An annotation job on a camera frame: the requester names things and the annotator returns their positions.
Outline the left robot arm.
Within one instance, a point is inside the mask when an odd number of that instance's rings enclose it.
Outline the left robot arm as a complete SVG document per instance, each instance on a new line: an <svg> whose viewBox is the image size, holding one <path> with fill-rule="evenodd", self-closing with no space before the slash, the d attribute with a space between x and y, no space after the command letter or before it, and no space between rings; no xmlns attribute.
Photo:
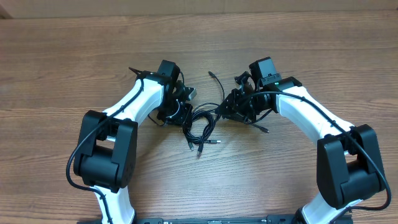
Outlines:
<svg viewBox="0 0 398 224"><path fill-rule="evenodd" d="M133 71L133 89L102 111L89 110L81 123L78 144L66 167L70 185L93 192L102 217L98 223L135 223L128 184L136 164L137 131L153 110L164 125L189 128L196 90L185 86L176 63L163 60L156 72Z"/></svg>

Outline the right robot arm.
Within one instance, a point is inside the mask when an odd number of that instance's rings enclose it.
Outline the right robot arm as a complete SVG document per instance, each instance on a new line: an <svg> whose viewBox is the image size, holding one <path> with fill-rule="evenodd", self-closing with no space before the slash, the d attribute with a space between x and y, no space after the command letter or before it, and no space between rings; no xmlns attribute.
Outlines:
<svg viewBox="0 0 398 224"><path fill-rule="evenodd" d="M294 77L282 78L270 57L256 60L235 78L215 113L254 125L275 112L289 119L317 147L315 198L293 215L269 215L267 223L352 223L353 210L380 211L392 200L377 135L322 106Z"/></svg>

